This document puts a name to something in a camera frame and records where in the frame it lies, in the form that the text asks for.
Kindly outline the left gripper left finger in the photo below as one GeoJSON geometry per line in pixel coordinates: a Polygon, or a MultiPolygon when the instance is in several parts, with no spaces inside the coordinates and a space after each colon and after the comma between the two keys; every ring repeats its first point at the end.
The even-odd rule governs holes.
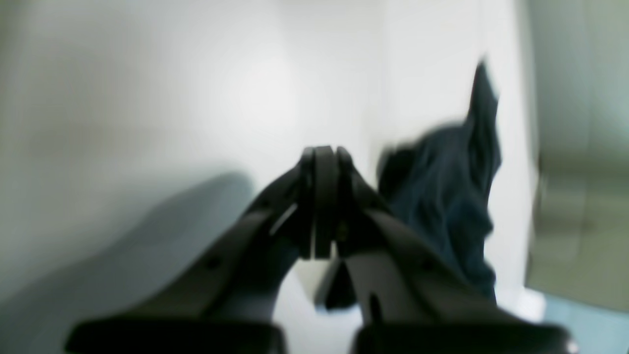
{"type": "Polygon", "coordinates": [[[285,354],[272,322],[297,259],[327,256],[321,216],[327,148],[306,148],[242,217],[157,294],[76,325],[68,354],[285,354]]]}

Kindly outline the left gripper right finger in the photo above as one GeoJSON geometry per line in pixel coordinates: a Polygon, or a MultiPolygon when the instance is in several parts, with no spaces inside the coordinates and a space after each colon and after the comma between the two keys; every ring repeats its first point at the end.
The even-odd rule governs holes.
{"type": "Polygon", "coordinates": [[[573,354],[564,329],[499,309],[396,220],[337,148],[334,243],[364,324],[353,354],[573,354]]]}

